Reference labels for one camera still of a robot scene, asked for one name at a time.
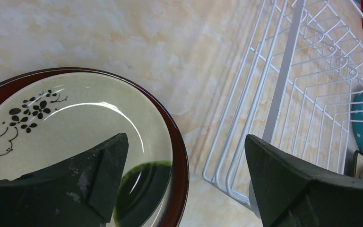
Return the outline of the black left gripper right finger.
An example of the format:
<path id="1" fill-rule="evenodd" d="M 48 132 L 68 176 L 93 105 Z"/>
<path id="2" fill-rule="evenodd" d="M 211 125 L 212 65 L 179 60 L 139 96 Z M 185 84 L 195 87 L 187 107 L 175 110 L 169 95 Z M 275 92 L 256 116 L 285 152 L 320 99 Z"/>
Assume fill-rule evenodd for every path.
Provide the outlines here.
<path id="1" fill-rule="evenodd" d="M 259 137 L 245 155 L 265 227 L 363 227 L 363 180 L 292 156 Z"/>

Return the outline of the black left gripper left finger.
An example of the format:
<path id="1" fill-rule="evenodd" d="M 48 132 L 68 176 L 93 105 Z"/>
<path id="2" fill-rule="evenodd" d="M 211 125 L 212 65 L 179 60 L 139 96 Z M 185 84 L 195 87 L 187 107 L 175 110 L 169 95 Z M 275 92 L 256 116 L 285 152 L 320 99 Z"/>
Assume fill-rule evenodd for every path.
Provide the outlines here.
<path id="1" fill-rule="evenodd" d="M 104 227 L 129 148 L 126 133 L 21 176 L 0 180 L 0 227 Z"/>

